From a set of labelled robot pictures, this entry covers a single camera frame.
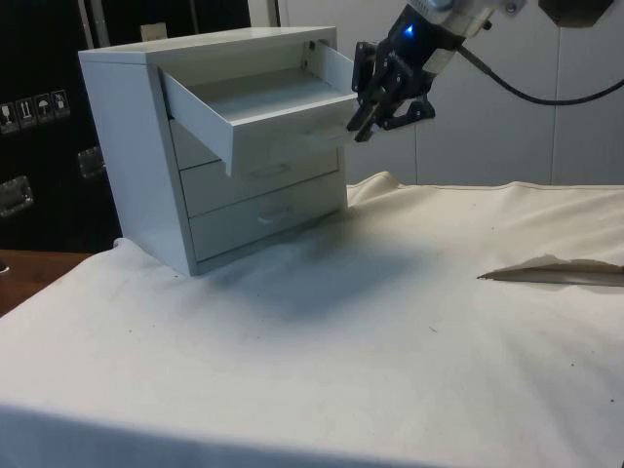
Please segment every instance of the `sticker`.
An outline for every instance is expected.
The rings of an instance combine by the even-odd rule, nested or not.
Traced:
[[[52,108],[55,111],[55,116],[58,119],[69,117],[69,101],[67,100],[67,92],[65,90],[54,91],[52,96]]]
[[[16,109],[18,110],[19,126],[22,129],[29,129],[37,125],[37,113],[30,97],[16,100]]]
[[[40,124],[55,120],[55,111],[52,108],[50,95],[35,96],[35,112]]]
[[[427,63],[422,67],[424,71],[439,75],[449,64],[450,60],[455,55],[454,51],[448,51],[446,49],[437,49],[436,52],[427,60]]]
[[[167,39],[168,37],[167,24],[165,22],[143,24],[140,27],[140,38],[143,42],[157,41],[159,39]]]
[[[0,134],[7,135],[20,131],[18,114],[12,102],[0,104]]]

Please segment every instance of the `label sticker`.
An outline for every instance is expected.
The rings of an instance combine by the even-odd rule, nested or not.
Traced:
[[[52,108],[50,95],[35,96],[35,111],[40,124],[55,120],[55,111]]]
[[[67,92],[65,90],[54,91],[52,96],[52,108],[55,111],[55,116],[58,119],[69,117],[71,111],[69,110],[69,101],[67,100]]]
[[[18,114],[12,102],[0,104],[0,134],[7,135],[20,131]]]
[[[422,69],[439,75],[449,64],[450,60],[455,55],[454,51],[447,51],[446,49],[437,49],[436,52],[427,60]]]
[[[16,100],[16,108],[18,110],[19,125],[23,129],[37,125],[37,113],[30,97]]]

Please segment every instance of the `open drawer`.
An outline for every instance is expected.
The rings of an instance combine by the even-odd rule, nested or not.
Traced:
[[[161,66],[168,111],[229,176],[336,149],[357,95],[353,63],[321,41]]]

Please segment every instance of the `wrinkled fabric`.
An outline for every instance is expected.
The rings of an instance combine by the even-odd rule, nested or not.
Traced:
[[[405,187],[201,278],[136,245],[0,320],[0,466],[619,467],[624,188]]]

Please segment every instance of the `closed drawer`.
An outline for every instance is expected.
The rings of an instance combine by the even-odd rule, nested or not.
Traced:
[[[275,57],[274,69],[263,65]],[[214,81],[219,59],[198,62],[192,78],[161,71],[170,116],[225,163],[229,176],[336,150],[352,139],[346,125],[357,98],[353,63],[336,50],[317,41],[240,54],[241,63],[258,71],[221,73]]]
[[[190,220],[197,261],[243,247],[344,206],[342,173],[252,198]]]
[[[216,156],[199,139],[182,127],[175,120],[170,121],[172,139],[174,140],[177,166],[183,170],[218,161]]]
[[[194,217],[337,170],[338,157],[333,151],[237,177],[228,176],[220,162],[182,171],[180,175],[186,209],[189,217]]]

